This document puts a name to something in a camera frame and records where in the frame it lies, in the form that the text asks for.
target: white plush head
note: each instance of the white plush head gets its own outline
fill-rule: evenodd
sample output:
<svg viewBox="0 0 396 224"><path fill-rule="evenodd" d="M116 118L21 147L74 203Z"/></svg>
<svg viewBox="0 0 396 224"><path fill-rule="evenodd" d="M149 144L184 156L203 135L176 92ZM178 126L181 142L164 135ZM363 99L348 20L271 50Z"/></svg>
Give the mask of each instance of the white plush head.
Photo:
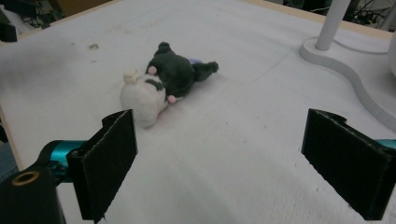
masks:
<svg viewBox="0 0 396 224"><path fill-rule="evenodd" d="M138 76L134 71L124 73L124 82L120 94L122 109L132 109L134 121L141 127L153 125L168 105L160 79L149 74Z"/></svg>

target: white table surface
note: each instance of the white table surface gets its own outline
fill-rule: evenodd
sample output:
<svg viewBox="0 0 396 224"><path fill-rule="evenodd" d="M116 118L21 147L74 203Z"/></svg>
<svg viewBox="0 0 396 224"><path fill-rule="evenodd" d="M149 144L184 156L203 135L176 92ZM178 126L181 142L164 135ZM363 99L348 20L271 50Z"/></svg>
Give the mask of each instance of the white table surface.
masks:
<svg viewBox="0 0 396 224"><path fill-rule="evenodd" d="M143 72L167 41L180 55L215 60L219 71L152 128L136 127L139 154L108 223L363 223L301 154L308 108L344 116L374 139L396 134L342 75L300 57L320 28L240 1L125 0L4 45L0 106L20 167L52 140L94 135L121 110L122 72ZM58 193L68 223L86 223L72 184ZM395 222L392 197L376 223Z"/></svg>

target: plush toy head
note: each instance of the plush toy head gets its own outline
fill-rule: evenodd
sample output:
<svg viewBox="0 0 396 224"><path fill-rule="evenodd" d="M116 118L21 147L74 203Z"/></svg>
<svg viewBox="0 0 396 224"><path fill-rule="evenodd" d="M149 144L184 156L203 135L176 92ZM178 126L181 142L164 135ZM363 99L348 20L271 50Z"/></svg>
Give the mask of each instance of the plush toy head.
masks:
<svg viewBox="0 0 396 224"><path fill-rule="evenodd" d="M187 58L176 55L168 43L162 42L148 63L146 73L160 78L171 102L186 96L194 82L206 80L218 69L216 62L191 63Z"/></svg>
<svg viewBox="0 0 396 224"><path fill-rule="evenodd" d="M167 106L165 88L160 79L151 75L138 76L137 71L124 73L125 85L120 100L122 109L134 111L134 121L147 128L155 123Z"/></svg>

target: pink ear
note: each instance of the pink ear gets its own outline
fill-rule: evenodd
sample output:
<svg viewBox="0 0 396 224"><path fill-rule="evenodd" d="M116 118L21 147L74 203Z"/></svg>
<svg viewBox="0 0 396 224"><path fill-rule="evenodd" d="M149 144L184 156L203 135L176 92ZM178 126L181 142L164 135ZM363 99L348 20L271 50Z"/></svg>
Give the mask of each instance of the pink ear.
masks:
<svg viewBox="0 0 396 224"><path fill-rule="evenodd" d="M176 97L174 95L169 95L168 102L174 104L176 102Z"/></svg>
<svg viewBox="0 0 396 224"><path fill-rule="evenodd" d="M150 67L148 68L148 73L149 73L150 75L155 75L155 74L157 74L157 68L154 67L154 66L150 66Z"/></svg>

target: plush doll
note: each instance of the plush doll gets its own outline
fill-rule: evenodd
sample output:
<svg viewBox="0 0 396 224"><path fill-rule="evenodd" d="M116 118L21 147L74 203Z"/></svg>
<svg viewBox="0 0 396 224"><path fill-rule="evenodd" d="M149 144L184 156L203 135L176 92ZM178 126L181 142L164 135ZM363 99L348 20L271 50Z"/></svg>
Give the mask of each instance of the plush doll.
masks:
<svg viewBox="0 0 396 224"><path fill-rule="evenodd" d="M120 100L123 109L134 111L134 122L143 128L155 123L158 115L167 106L165 88L158 77L137 75L137 71L126 72L125 85L121 89Z"/></svg>
<svg viewBox="0 0 396 224"><path fill-rule="evenodd" d="M148 63L146 74L160 78L167 100L173 104L190 92L194 82L204 81L218 70L216 62L191 63L187 58L176 55L168 43L162 42Z"/></svg>

